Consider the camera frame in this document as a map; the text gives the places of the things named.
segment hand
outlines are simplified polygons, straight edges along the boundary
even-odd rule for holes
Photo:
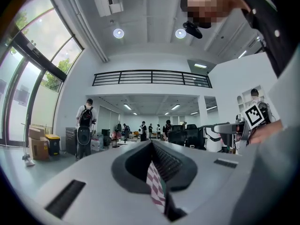
[[[258,128],[250,138],[250,144],[252,143],[262,143],[272,134],[277,133],[282,130],[281,120],[264,125]]]

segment air vent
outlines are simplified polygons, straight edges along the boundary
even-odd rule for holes
[[[254,43],[256,43],[256,42],[257,42],[257,40],[256,40],[256,39],[253,39],[253,40],[249,43],[248,47],[249,47],[249,48],[253,47]]]
[[[236,166],[238,165],[237,162],[223,160],[223,159],[217,159],[216,161],[214,161],[214,163],[225,166],[225,167],[230,167],[230,168],[236,168]]]
[[[62,218],[85,184],[77,180],[71,181],[45,209],[57,218]]]

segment balcony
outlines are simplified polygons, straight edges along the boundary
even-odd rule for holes
[[[208,76],[166,70],[124,70],[95,74],[93,86],[113,84],[176,84],[212,88]]]

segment checkered cloth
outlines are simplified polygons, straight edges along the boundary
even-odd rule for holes
[[[151,162],[148,168],[147,174],[147,184],[151,188],[151,198],[158,209],[164,213],[165,211],[165,196],[163,192],[163,187],[160,182],[160,176],[157,169],[155,168],[153,162]]]

